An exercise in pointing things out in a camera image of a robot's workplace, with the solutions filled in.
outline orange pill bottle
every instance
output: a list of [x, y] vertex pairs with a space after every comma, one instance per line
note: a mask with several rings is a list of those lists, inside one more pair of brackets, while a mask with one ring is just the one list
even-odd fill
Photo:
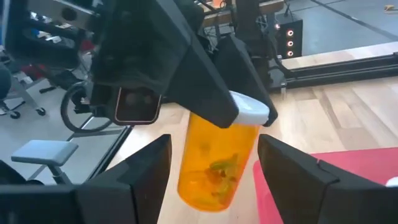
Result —
[[269, 108], [230, 92], [239, 114], [226, 129], [191, 114], [178, 180], [178, 194], [191, 207], [219, 212], [229, 207]]

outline red surface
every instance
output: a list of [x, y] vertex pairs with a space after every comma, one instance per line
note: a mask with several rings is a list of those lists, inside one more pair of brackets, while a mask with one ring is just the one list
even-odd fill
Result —
[[[328, 152], [312, 156], [383, 185], [389, 179], [398, 177], [398, 148]], [[282, 224], [259, 161], [254, 164], [253, 175], [260, 224]]]

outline gray floor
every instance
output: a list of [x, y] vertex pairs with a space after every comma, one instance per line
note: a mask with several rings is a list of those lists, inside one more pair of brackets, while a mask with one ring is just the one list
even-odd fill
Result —
[[[318, 2], [369, 24], [371, 27], [388, 32], [392, 36], [398, 35], [398, 17], [383, 12], [385, 4], [398, 5], [398, 0], [318, 0]], [[304, 55], [393, 41], [391, 37], [374, 32], [311, 0], [291, 0], [290, 3], [291, 10], [304, 21]], [[26, 105], [17, 109], [22, 114], [21, 119], [13, 120], [7, 116], [0, 116], [0, 141], [2, 142], [0, 159], [11, 164], [24, 177], [30, 177], [39, 166], [11, 162], [10, 156], [15, 150], [31, 139], [66, 140], [72, 134], [60, 118], [59, 106], [64, 91], [57, 89], [41, 95], [38, 90], [46, 86], [48, 86], [47, 81], [43, 81], [30, 91], [38, 104], [47, 110], [46, 116], [37, 115]], [[87, 117], [87, 114], [74, 114], [72, 120], [75, 124], [80, 124]], [[96, 119], [91, 125], [102, 122]], [[117, 135], [114, 134], [74, 139], [73, 141], [80, 147], [62, 169], [70, 176], [72, 182], [83, 182], [116, 138]], [[37, 179], [46, 184], [54, 183], [47, 169], [44, 169]]]
[[[384, 13], [384, 5], [398, 0], [319, 0], [360, 22], [398, 35], [398, 17]], [[303, 19], [303, 55], [382, 44], [388, 38], [311, 0], [291, 0], [290, 9]]]

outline wooden floor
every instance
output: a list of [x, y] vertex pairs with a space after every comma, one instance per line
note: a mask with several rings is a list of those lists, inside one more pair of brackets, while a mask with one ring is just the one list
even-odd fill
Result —
[[[332, 63], [342, 60], [390, 54], [398, 43], [285, 60], [289, 68]], [[270, 134], [302, 151], [331, 152], [398, 146], [398, 78], [316, 86], [288, 90], [285, 99], [272, 96], [278, 120], [261, 133]], [[185, 205], [177, 195], [189, 111], [167, 105], [156, 123], [136, 126], [116, 154], [111, 165], [135, 153], [163, 133], [172, 135], [172, 170], [160, 224], [258, 223], [252, 166], [256, 151], [249, 158], [234, 200], [224, 212], [203, 213]]]

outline white cap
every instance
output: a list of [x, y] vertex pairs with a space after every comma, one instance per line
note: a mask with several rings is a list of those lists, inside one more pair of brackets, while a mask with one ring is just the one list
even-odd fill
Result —
[[234, 124], [263, 125], [268, 121], [269, 108], [264, 103], [241, 93], [229, 92], [239, 108]]

